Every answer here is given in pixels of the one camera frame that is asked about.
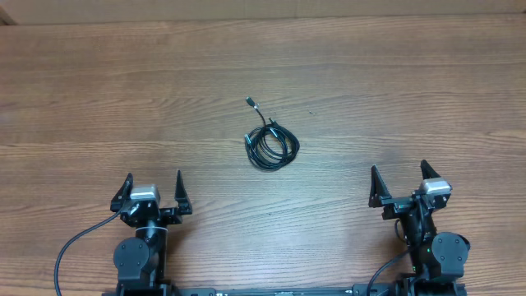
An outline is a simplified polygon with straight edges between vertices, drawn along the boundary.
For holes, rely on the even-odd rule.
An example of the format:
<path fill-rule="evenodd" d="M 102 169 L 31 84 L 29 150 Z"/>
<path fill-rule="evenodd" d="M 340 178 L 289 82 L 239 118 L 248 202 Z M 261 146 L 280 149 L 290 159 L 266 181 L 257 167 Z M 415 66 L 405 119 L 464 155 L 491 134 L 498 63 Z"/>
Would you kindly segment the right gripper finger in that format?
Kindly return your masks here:
<path fill-rule="evenodd" d="M 382 207 L 392 196 L 383 181 L 376 165 L 371 167 L 371 190 L 368 206 L 371 208 Z"/>
<path fill-rule="evenodd" d="M 439 178 L 440 177 L 440 175 L 431 167 L 431 165 L 426 160 L 422 160 L 421 161 L 420 169 L 421 169 L 421 172 L 422 172 L 422 178 L 423 179 Z"/>

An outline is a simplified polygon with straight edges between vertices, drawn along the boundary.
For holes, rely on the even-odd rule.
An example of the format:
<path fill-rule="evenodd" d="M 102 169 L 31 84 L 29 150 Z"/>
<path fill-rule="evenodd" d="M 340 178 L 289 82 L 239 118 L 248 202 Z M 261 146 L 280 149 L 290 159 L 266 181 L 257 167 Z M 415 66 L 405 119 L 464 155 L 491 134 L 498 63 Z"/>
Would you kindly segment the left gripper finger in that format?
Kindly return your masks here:
<path fill-rule="evenodd" d="M 132 190 L 132 187 L 133 175 L 132 173 L 129 173 L 124 183 L 110 202 L 110 210 L 112 212 L 119 212 L 122 209 L 122 206 L 124 205 L 125 201 L 127 201 L 130 198 L 130 192 Z"/>
<path fill-rule="evenodd" d="M 184 187 L 183 180 L 182 180 L 182 174 L 180 170 L 177 171 L 174 200 L 178 204 L 178 214 L 179 215 L 191 215 L 192 214 L 191 201 Z"/>

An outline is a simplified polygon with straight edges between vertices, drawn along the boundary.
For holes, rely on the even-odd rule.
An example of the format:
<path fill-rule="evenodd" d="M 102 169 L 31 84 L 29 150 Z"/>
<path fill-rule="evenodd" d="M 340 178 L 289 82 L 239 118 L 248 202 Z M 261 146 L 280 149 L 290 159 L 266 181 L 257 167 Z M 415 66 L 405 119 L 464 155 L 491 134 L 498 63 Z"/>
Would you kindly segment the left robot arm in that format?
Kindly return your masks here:
<path fill-rule="evenodd" d="M 126 180 L 111 200 L 110 210 L 135 230 L 114 249 L 113 263 L 118 270 L 116 295 L 179 295 L 172 281 L 164 278 L 168 252 L 168 227 L 181 224 L 192 205 L 177 172 L 175 207 L 161 207 L 159 189 L 154 184 L 135 185 Z"/>

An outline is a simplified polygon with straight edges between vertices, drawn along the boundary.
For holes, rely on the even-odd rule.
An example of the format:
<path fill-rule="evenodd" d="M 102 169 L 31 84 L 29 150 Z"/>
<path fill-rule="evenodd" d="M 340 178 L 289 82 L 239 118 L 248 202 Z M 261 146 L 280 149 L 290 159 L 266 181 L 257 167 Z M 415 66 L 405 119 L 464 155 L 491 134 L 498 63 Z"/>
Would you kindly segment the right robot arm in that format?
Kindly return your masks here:
<path fill-rule="evenodd" d="M 436 230 L 432 214 L 444 209 L 452 186 L 426 160 L 420 163 L 422 182 L 406 197 L 393 197 L 379 169 L 371 167 L 368 205 L 383 210 L 383 220 L 394 221 L 397 238 L 407 249 L 380 267 L 367 283 L 366 295 L 465 295 L 457 280 L 464 276 L 470 242 L 462 235 Z M 383 271 L 408 256 L 413 271 L 400 275 L 392 284 L 378 284 Z"/>

